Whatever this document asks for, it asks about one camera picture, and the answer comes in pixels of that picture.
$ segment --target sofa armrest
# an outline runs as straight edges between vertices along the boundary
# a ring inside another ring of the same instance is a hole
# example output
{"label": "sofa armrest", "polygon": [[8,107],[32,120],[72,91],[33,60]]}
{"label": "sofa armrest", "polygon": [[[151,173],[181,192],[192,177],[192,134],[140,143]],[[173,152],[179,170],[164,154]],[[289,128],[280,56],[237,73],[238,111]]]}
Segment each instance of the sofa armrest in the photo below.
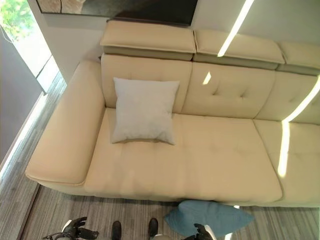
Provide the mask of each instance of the sofa armrest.
{"label": "sofa armrest", "polygon": [[54,110],[25,175],[35,181],[83,184],[104,109],[101,64],[83,61]]}

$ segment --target wall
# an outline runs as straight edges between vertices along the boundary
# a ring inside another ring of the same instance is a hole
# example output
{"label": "wall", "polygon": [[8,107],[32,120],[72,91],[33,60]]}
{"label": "wall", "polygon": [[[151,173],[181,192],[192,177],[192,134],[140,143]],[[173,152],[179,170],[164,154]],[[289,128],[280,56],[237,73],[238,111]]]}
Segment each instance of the wall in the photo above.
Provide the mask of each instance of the wall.
{"label": "wall", "polygon": [[0,32],[0,163],[42,89],[15,46]]}
{"label": "wall", "polygon": [[[192,27],[229,32],[245,0],[199,0]],[[320,0],[255,0],[240,34],[320,45]]]}
{"label": "wall", "polygon": [[[97,60],[106,18],[41,14],[36,0],[28,0],[60,71],[68,82],[80,60]],[[245,0],[198,0],[194,29],[229,32]],[[319,0],[255,0],[240,33],[320,45]]]}
{"label": "wall", "polygon": [[100,38],[107,18],[63,14],[42,14],[36,0],[28,0],[51,53],[68,83],[82,59],[98,61]]}

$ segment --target throw pillow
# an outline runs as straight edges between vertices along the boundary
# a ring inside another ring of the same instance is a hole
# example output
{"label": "throw pillow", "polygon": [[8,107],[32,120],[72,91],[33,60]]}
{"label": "throw pillow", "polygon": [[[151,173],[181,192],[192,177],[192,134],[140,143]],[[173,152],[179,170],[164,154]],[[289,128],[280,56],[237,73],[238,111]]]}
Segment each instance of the throw pillow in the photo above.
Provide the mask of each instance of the throw pillow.
{"label": "throw pillow", "polygon": [[113,78],[116,123],[112,143],[132,139],[157,139],[174,145],[172,108],[178,81]]}
{"label": "throw pillow", "polygon": [[195,235],[194,224],[209,225],[218,237],[233,233],[249,224],[254,217],[241,209],[214,201],[186,200],[164,217],[168,225],[179,234]]}

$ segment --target white pillow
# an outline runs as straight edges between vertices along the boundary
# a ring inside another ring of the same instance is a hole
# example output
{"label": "white pillow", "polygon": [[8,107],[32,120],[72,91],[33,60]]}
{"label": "white pillow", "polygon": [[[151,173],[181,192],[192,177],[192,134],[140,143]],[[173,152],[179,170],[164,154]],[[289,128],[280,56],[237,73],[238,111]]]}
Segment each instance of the white pillow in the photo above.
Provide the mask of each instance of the white pillow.
{"label": "white pillow", "polygon": [[172,108],[178,81],[113,78],[116,124],[112,143],[129,139],[157,139],[174,145]]}

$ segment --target white wall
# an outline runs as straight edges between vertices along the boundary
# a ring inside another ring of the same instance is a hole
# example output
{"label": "white wall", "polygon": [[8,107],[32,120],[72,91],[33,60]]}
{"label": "white wall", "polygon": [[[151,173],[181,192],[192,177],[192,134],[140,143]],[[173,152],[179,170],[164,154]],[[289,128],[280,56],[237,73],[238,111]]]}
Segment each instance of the white wall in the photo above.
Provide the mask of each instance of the white wall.
{"label": "white wall", "polygon": [[[60,71],[68,82],[80,60],[97,60],[106,18],[41,14],[28,0]],[[191,27],[229,32],[245,0],[198,0]],[[255,0],[239,33],[320,45],[320,0]]]}
{"label": "white wall", "polygon": [[[245,0],[198,0],[192,27],[229,32]],[[320,45],[320,0],[255,0],[240,34]]]}
{"label": "white wall", "polygon": [[100,38],[107,18],[63,14],[42,14],[36,0],[28,0],[51,53],[68,83],[82,59],[98,61]]}

